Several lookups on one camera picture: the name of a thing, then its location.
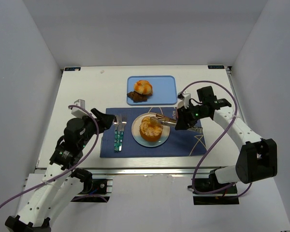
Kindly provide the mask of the metal serving tongs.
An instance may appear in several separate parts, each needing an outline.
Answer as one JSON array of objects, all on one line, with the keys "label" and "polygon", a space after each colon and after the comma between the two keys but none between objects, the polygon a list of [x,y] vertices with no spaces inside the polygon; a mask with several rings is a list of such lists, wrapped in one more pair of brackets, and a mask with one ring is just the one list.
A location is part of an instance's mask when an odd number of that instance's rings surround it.
[{"label": "metal serving tongs", "polygon": [[[176,121],[165,121],[162,119],[159,119],[155,116],[152,116],[150,118],[150,123],[155,124],[155,125],[162,125],[162,126],[167,126],[167,127],[171,127],[171,128],[176,128]],[[187,128],[187,129],[175,129],[177,131],[194,131],[197,133],[203,133],[203,128],[202,127],[192,127],[192,128]]]}]

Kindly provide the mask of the sugared orange muffin bread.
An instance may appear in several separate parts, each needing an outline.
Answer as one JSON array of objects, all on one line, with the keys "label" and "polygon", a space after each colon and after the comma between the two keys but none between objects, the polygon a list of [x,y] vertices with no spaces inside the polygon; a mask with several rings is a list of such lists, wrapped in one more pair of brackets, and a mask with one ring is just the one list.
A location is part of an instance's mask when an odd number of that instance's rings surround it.
[{"label": "sugared orange muffin bread", "polygon": [[151,116],[146,116],[141,121],[139,132],[146,141],[156,142],[162,135],[163,126],[158,122],[154,122]]}]

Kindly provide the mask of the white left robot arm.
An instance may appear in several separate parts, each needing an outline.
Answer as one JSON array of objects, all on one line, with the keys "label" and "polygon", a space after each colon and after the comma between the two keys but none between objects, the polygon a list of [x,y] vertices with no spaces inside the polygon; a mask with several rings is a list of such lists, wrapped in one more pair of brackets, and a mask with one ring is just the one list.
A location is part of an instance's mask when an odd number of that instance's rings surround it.
[{"label": "white left robot arm", "polygon": [[90,139],[110,129],[115,116],[95,108],[88,112],[76,105],[70,109],[76,110],[74,118],[67,122],[57,141],[41,183],[17,215],[5,221],[11,232],[51,231],[51,224],[69,202],[92,185],[92,174],[77,165]]}]

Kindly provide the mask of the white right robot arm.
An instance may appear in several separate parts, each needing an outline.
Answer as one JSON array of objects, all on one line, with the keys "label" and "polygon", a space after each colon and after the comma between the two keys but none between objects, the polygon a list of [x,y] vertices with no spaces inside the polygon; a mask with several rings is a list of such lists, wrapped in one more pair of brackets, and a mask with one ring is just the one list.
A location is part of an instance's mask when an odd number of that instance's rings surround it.
[{"label": "white right robot arm", "polygon": [[178,120],[175,130],[191,129],[200,119],[210,118],[220,125],[239,150],[237,162],[214,170],[210,177],[220,185],[255,181],[277,175],[277,144],[255,133],[242,119],[235,115],[235,106],[226,99],[218,99],[211,86],[197,90],[198,105],[193,105],[188,93],[180,92]]}]

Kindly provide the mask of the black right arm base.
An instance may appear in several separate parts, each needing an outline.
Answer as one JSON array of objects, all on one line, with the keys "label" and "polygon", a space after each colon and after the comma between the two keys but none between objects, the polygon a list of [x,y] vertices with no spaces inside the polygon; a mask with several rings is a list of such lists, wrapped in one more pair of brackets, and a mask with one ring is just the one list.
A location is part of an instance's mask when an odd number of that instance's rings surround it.
[{"label": "black right arm base", "polygon": [[192,191],[194,205],[238,205],[239,199],[236,184],[233,184],[230,188],[217,192],[217,189],[227,185],[228,184],[219,184],[214,186],[210,183],[208,178],[196,178],[195,188],[199,192],[215,191],[215,193],[198,194],[193,190],[192,185],[188,185],[187,189]]}]

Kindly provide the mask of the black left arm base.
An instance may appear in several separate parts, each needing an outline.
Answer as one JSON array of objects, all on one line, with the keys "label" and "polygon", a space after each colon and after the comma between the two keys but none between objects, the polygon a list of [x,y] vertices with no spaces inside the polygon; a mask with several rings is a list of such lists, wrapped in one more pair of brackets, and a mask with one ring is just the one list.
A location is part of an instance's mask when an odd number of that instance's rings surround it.
[{"label": "black left arm base", "polygon": [[112,193],[113,180],[94,178],[83,191],[76,195],[72,202],[79,203],[106,203]]}]

